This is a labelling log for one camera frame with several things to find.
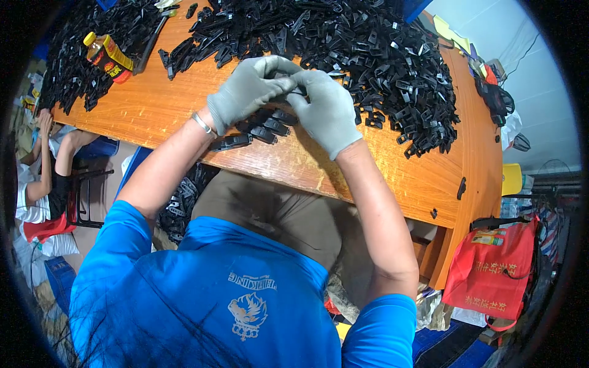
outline pile of black plastic parts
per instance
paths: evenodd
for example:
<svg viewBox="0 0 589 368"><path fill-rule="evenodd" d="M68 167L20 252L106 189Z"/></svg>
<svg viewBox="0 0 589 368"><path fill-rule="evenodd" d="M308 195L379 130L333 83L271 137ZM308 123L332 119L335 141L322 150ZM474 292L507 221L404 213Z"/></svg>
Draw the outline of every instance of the pile of black plastic parts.
<svg viewBox="0 0 589 368"><path fill-rule="evenodd" d="M202 163L188 171L158 216L158 226L168 234L168 239L176 244L182 241L197 199L218 173L218 168Z"/></svg>
<svg viewBox="0 0 589 368"><path fill-rule="evenodd" d="M88 48L82 41L89 32L110 34L121 51L137 62L161 20L153 0L118 1L107 11L97 4L77 1L54 25L40 108L59 102L68 115L75 100L85 96L84 107L90 111L108 93L112 79L86 60Z"/></svg>
<svg viewBox="0 0 589 368"><path fill-rule="evenodd" d="M232 150L245 147L255 138L264 143L274 144L278 142L277 135L286 137L290 134L290 128L297 123L296 117L287 114L280 109L262 108L236 124L240 134L232 134L220 141L213 142L209 146L212 152Z"/></svg>
<svg viewBox="0 0 589 368"><path fill-rule="evenodd" d="M412 141L407 158L433 148L449 152L456 97L438 39L419 21L403 22L403 1L209 0L171 53L160 50L169 79L192 63L215 55L217 67L264 52L293 59L305 69L341 78L364 123L382 129L389 117L399 144Z"/></svg>

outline black chair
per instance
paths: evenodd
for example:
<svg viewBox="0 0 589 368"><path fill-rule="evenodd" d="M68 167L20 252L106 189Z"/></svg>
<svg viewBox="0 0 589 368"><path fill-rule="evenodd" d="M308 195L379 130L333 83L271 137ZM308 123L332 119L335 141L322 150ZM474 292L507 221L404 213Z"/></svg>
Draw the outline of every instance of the black chair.
<svg viewBox="0 0 589 368"><path fill-rule="evenodd" d="M73 201L73 211L75 211L75 221L71 221L74 218L72 213L72 206L71 203L68 203L68 206L65 209L65 216L68 220L68 224L80 226L80 227L90 227L90 228L101 228L104 225L104 222L100 221L92 221L90 220L90 180L94 178L99 178L102 176L110 175L114 173L114 170L95 170L95 171L87 171L85 173L76 174L72 176L72 191L70 192L70 201ZM87 181L88 187L86 192L86 203L87 209L81 210L80 209L80 199L81 199L81 191L82 191L82 182ZM86 220L80 218L80 215L86 215Z"/></svg>

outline gray work glove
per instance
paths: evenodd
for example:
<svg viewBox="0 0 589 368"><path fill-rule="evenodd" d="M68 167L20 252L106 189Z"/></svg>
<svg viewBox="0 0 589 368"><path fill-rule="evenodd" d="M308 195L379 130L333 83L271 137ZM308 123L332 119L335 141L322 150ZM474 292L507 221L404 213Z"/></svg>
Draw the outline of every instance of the gray work glove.
<svg viewBox="0 0 589 368"><path fill-rule="evenodd" d="M362 138L356 130L356 112L350 93L322 71L302 71L290 76L305 86L311 103L299 94L286 100L299 116L303 128L335 160L337 154Z"/></svg>
<svg viewBox="0 0 589 368"><path fill-rule="evenodd" d="M291 75L301 70L300 66L278 55L242 61L219 91L207 96L217 134L224 135L235 122L259 110L269 99L296 87L296 83L288 77L265 77L277 71Z"/></svg>

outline red tote bag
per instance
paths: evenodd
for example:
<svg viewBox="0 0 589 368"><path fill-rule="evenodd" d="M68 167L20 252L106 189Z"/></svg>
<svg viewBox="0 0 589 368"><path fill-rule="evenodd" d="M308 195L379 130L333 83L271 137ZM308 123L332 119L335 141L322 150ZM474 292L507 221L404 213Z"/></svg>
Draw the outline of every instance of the red tote bag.
<svg viewBox="0 0 589 368"><path fill-rule="evenodd" d="M530 277L537 225L534 218L508 228L470 232L456 248L442 302L516 320Z"/></svg>

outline silver bracelet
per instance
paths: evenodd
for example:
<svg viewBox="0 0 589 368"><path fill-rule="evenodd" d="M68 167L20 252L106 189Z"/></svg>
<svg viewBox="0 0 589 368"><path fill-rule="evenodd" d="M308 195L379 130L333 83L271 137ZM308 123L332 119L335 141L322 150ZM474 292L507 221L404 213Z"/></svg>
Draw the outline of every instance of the silver bracelet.
<svg viewBox="0 0 589 368"><path fill-rule="evenodd" d="M217 139L219 136L217 135L217 133L215 133L211 127L209 127L207 124L204 123L204 121L198 116L198 114L196 112L192 113L192 119L194 119L201 127L203 127L204 131L207 134L210 134L213 136L213 140Z"/></svg>

